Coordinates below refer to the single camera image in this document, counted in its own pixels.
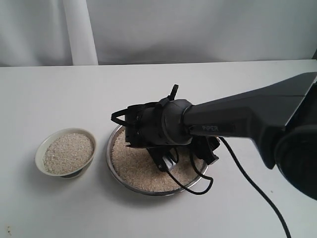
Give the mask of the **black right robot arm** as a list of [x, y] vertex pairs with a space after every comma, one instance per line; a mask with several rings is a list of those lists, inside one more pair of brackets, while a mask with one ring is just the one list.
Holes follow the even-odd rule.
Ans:
[[178, 87], [154, 104], [129, 107], [131, 147], [188, 145], [195, 136], [249, 138], [265, 166], [278, 167], [296, 189], [317, 196], [317, 74], [193, 105], [176, 99]]

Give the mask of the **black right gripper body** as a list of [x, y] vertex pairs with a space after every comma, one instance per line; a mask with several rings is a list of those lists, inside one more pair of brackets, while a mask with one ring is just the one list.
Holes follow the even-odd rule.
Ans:
[[125, 141], [133, 148], [167, 146], [162, 130], [162, 109], [156, 103], [131, 105], [127, 108]]

